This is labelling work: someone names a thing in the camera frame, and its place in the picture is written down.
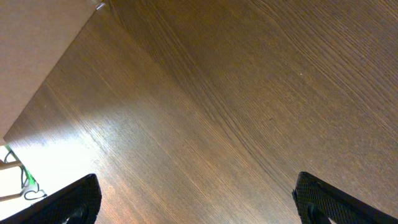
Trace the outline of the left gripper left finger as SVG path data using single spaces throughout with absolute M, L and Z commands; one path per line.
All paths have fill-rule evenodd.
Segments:
M 1 224 L 94 224 L 101 199 L 97 176 L 88 174 L 2 220 Z

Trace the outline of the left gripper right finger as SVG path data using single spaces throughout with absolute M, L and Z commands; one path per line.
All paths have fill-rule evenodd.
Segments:
M 397 219 L 308 172 L 300 172 L 292 197 L 302 223 L 394 223 Z

